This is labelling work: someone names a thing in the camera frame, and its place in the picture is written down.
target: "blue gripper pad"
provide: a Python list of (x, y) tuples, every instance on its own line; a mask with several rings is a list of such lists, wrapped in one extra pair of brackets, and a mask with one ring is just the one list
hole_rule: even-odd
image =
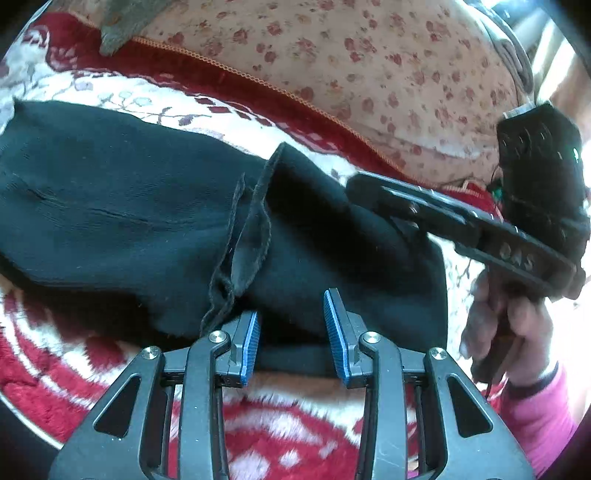
[(347, 386), (351, 380), (347, 343), (345, 342), (341, 320), (329, 290), (324, 292), (324, 321), (329, 334), (330, 350), (335, 362), (336, 374)]
[(261, 337), (261, 325), (258, 322), (256, 312), (252, 314), (251, 322), (246, 331), (246, 338), (242, 348), (242, 368), (240, 369), (240, 383), (243, 387), (248, 385), (252, 371), (255, 368), (256, 350)]

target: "finger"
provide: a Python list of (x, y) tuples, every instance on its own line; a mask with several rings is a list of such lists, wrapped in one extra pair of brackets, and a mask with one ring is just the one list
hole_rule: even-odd
[(484, 358), (491, 349), (498, 320), (485, 302), (474, 302), (468, 314), (466, 328), (462, 332), (463, 351), (477, 360)]
[(474, 301), (486, 301), (488, 299), (488, 272), (483, 270), (476, 277), (470, 288), (470, 293), (474, 295)]
[(493, 271), (489, 275), (488, 304), (496, 316), (499, 316), (507, 308), (508, 296), (504, 289), (504, 283), (498, 271)]
[(512, 299), (507, 304), (511, 329), (527, 340), (539, 341), (552, 336), (552, 319), (544, 303), (534, 304), (526, 297)]

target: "pink sleeve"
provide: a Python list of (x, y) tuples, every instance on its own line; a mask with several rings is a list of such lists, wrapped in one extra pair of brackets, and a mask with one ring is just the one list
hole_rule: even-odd
[(507, 388), (502, 395), (499, 415), (539, 477), (577, 429), (569, 411), (566, 373), (559, 366), (552, 382), (531, 397), (512, 398)]

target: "black bracket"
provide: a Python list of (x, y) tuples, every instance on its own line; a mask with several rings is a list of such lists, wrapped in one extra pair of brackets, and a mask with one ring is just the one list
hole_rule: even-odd
[(256, 313), (246, 312), (189, 348), (142, 350), (64, 445), (49, 479), (166, 480), (179, 384), (179, 478), (228, 479), (221, 387), (246, 386), (259, 334)]
[(509, 281), (519, 282), (537, 297), (571, 292), (577, 268), (569, 259), (490, 213), (434, 190), (369, 172), (351, 177), (346, 193), (351, 202), (385, 219), (414, 222), (454, 242), (460, 255), (501, 270)]
[(324, 318), (337, 375), (348, 388), (366, 388), (355, 480), (407, 478), (405, 382), (415, 385), (420, 480), (535, 478), (509, 429), (445, 350), (414, 352), (368, 332), (335, 288), (324, 294)]

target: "gray cloth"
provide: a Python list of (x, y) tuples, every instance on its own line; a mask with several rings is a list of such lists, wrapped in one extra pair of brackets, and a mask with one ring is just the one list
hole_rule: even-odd
[(527, 96), (531, 96), (534, 92), (534, 74), (530, 59), (511, 27), (493, 10), (481, 3), (469, 5), (468, 10), (488, 33), (496, 52), (513, 77), (516, 87)]
[(111, 56), (173, 0), (109, 0), (100, 26), (101, 55)]

